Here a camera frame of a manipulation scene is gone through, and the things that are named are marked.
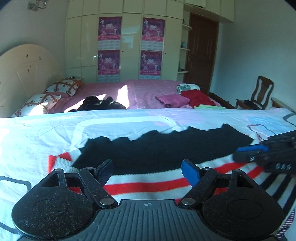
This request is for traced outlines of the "striped knit sweater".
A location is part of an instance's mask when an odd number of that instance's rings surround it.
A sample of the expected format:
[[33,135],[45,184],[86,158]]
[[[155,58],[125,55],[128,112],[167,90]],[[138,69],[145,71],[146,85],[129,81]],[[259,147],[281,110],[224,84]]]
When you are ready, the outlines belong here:
[[207,131],[193,127],[171,133],[150,131],[135,140],[96,137],[88,139],[79,149],[50,155],[48,169],[60,168],[71,173],[86,167],[96,168],[106,159],[112,159],[114,173],[106,190],[117,200],[180,200],[190,188],[181,173],[184,159],[219,173],[242,169],[283,208],[285,222],[276,238],[295,240],[295,178],[266,173],[257,164],[233,161],[233,153],[253,141],[228,124]]

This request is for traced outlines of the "black clothes pile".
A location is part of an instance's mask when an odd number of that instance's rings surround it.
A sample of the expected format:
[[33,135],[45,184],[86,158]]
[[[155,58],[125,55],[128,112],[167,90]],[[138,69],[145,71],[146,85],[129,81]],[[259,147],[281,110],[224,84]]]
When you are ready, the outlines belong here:
[[126,109],[121,103],[114,101],[112,97],[100,100],[96,96],[89,96],[84,99],[81,106],[77,109],[71,109],[68,113],[77,111],[88,111],[88,110],[113,110],[113,109]]

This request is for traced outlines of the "dark wooden chair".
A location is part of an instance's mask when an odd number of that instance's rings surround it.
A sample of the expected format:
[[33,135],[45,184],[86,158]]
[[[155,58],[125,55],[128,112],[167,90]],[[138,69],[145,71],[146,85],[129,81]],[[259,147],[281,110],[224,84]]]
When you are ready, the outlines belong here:
[[251,99],[237,99],[235,108],[265,110],[273,89],[274,82],[272,80],[259,76],[257,78],[255,90],[251,95]]

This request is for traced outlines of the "light green folded cloth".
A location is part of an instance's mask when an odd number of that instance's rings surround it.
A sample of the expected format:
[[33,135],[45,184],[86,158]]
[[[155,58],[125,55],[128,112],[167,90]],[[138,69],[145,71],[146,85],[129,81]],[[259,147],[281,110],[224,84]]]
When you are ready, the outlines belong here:
[[199,106],[194,106],[194,109],[226,109],[226,108],[223,106],[200,104]]

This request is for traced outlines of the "magenta folded cloth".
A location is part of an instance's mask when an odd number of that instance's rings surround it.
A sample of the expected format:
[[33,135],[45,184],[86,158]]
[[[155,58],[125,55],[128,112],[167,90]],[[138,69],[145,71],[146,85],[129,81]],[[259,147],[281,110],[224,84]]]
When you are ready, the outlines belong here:
[[190,100],[179,94],[160,95],[155,97],[165,108],[181,108],[189,104]]

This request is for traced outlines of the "near patterned pillow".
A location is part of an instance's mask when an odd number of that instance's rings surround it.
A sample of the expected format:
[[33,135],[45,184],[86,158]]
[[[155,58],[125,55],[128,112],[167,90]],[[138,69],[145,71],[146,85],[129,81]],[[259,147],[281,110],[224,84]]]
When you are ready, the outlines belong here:
[[36,94],[31,96],[11,117],[18,118],[48,114],[50,109],[55,106],[60,98],[60,95],[52,95],[49,93]]

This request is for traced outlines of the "far patterned pillow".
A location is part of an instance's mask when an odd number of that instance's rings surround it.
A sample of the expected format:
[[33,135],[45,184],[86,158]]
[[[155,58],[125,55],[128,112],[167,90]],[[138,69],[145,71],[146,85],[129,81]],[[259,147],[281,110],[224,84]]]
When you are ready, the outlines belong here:
[[64,79],[51,84],[45,89],[45,92],[61,92],[69,96],[73,96],[76,91],[84,85],[85,83],[82,80]]

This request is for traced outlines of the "pink bedspread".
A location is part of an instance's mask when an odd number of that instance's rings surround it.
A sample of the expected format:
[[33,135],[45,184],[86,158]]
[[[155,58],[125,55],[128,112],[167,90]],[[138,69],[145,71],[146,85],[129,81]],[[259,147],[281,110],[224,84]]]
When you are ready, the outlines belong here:
[[127,109],[160,109],[165,108],[165,104],[159,99],[164,99],[171,103],[177,99],[172,108],[191,108],[185,101],[181,101],[176,87],[181,82],[171,80],[126,80],[125,82],[92,83],[79,88],[73,96],[62,94],[61,99],[55,104],[49,113],[66,113],[72,109],[77,109],[89,96],[96,96],[98,99],[112,97]]

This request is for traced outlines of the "dark wooden door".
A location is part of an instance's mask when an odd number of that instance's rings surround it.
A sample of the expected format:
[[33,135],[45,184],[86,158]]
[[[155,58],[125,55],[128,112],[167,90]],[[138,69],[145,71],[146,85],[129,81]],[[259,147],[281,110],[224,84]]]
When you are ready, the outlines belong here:
[[219,23],[203,16],[191,14],[184,82],[196,84],[207,94],[211,87],[217,50]]

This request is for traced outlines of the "lower right purple poster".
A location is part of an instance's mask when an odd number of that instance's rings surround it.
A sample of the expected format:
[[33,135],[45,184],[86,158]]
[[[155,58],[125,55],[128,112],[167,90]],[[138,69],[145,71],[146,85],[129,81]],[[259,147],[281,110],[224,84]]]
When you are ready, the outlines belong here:
[[160,79],[162,71],[162,56],[160,51],[141,51],[140,79]]

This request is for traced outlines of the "purple poster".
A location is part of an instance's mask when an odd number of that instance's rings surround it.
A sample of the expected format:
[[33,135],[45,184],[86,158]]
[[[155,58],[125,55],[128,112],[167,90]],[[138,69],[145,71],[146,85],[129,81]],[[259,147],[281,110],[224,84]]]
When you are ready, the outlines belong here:
[[121,38],[121,16],[108,16],[99,18],[98,40],[111,41]]
[[140,79],[160,79],[162,71],[162,56],[160,51],[141,51]]
[[163,42],[165,33],[165,20],[155,18],[143,18],[142,40]]
[[98,76],[118,75],[120,50],[98,50]]

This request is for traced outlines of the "upper right purple poster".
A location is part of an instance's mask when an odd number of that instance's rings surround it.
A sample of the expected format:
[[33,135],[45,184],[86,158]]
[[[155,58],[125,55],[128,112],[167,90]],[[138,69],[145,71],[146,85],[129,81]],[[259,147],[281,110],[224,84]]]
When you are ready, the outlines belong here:
[[165,33],[165,20],[155,18],[143,18],[142,40],[163,42]]

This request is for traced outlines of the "cream wardrobe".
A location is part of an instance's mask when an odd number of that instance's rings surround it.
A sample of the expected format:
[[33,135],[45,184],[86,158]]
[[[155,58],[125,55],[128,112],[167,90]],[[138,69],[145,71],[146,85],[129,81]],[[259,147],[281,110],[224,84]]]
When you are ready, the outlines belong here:
[[[234,21],[234,1],[69,1],[66,68],[86,83],[140,79],[141,51],[161,51],[161,80],[177,80],[183,11],[221,23]],[[121,16],[120,40],[99,41],[99,18]],[[142,40],[143,18],[165,20],[163,42]],[[118,75],[98,76],[98,50],[120,50]]]

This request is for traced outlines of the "upper left purple poster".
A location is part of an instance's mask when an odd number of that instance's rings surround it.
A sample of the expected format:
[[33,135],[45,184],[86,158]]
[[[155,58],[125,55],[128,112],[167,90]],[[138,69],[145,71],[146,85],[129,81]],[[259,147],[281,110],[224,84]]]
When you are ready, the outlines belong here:
[[108,16],[99,18],[98,40],[111,41],[121,38],[121,16]]

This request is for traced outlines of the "wall lamp fixture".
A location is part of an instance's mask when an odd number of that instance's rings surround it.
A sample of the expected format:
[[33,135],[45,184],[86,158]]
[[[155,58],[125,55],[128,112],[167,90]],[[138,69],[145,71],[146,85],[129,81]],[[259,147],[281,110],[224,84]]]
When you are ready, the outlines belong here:
[[47,7],[48,0],[36,0],[35,3],[28,3],[27,9],[31,11],[38,11]]

